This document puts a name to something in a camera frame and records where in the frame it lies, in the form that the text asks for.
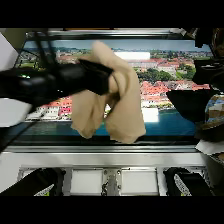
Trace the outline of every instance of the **towel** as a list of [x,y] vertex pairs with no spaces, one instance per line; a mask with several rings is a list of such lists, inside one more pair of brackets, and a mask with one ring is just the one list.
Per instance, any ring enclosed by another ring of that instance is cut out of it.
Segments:
[[[135,142],[146,133],[136,72],[100,41],[94,42],[91,55],[82,59],[101,63],[114,72],[109,78],[108,94],[100,96],[85,90],[72,95],[71,127],[84,138],[91,138],[104,121],[111,140]],[[111,111],[104,119],[107,104]]]

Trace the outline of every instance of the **printed city image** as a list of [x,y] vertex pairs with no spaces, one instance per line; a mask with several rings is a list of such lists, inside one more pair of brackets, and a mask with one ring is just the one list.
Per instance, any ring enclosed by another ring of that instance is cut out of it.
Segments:
[[[126,59],[139,78],[142,108],[157,108],[159,111],[175,110],[166,96],[170,90],[209,89],[208,85],[196,85],[192,78],[196,72],[194,60],[212,57],[208,46],[195,48],[193,41],[179,40],[102,40],[116,52],[148,52],[147,59]],[[54,51],[59,63],[77,63],[80,56],[90,54],[93,40],[54,41]],[[43,70],[38,49],[34,42],[27,42],[17,61],[18,67]],[[48,108],[43,121],[71,120],[71,97],[64,97],[44,105],[27,116],[26,121],[38,119]]]

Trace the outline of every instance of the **black cable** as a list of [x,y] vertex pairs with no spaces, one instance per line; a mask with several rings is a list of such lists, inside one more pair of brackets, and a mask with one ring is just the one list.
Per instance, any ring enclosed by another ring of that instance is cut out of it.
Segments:
[[47,113],[49,109],[49,106],[42,112],[42,114],[39,116],[39,118],[31,122],[27,127],[25,127],[22,131],[20,131],[17,135],[15,135],[9,142],[7,142],[5,145],[0,147],[0,153],[2,153],[9,145],[11,145],[17,138],[19,138],[25,131],[27,131],[29,128],[34,126],[38,121],[41,120],[41,118]]

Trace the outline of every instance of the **water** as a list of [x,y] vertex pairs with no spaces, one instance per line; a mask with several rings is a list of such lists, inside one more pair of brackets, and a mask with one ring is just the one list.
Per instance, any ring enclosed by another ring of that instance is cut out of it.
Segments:
[[[77,136],[79,133],[71,128],[71,121],[64,122],[39,122],[24,132],[23,135],[56,135],[56,136]],[[20,130],[29,125],[24,122],[13,127],[10,135],[15,135]],[[184,119],[177,110],[167,110],[159,112],[158,122],[147,122],[147,136],[193,136],[195,132],[194,123]],[[95,135],[107,136],[105,125],[96,131]]]

